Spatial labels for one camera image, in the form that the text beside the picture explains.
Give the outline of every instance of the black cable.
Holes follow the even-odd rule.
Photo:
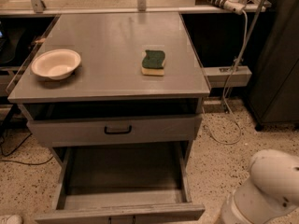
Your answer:
[[[21,147],[21,145],[31,136],[32,134],[30,133],[27,137],[25,137],[22,141],[21,141],[21,143],[18,145],[18,146],[16,146],[11,152],[9,152],[9,153],[5,153],[4,151],[3,151],[3,147],[2,147],[2,145],[5,143],[5,138],[2,136],[2,138],[3,138],[3,142],[0,144],[0,149],[1,149],[1,154],[4,156],[4,157],[8,157],[8,156],[10,156],[10,155],[12,155],[15,151],[17,151],[18,149],[19,149],[19,147]]]
[[[52,159],[53,159],[53,156],[51,156],[47,161],[38,162],[38,163],[30,163],[30,162],[23,162],[23,161],[10,161],[10,160],[3,160],[3,159],[0,159],[0,161],[15,162],[15,163],[18,163],[18,164],[29,165],[29,166],[39,166],[39,165],[46,164],[47,162],[51,161]]]

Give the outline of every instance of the cabinet handle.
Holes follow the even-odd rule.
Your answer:
[[[112,131],[112,129],[109,130],[109,128],[108,128],[107,126],[105,126],[104,133],[105,133],[105,134],[128,134],[128,133],[131,132],[131,130],[132,130],[132,125],[130,125],[130,126],[129,126],[126,130],[124,130],[124,131]]]

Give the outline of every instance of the white shoe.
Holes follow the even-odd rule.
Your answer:
[[[22,220],[19,215],[0,216],[0,224],[22,224]]]

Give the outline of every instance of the white robot part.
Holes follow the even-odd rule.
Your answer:
[[[224,202],[225,224],[264,224],[299,205],[299,158],[267,149],[250,160],[250,177]]]

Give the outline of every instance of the black cabinet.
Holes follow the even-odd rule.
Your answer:
[[[299,123],[298,1],[275,0],[275,23],[246,89],[259,127]]]

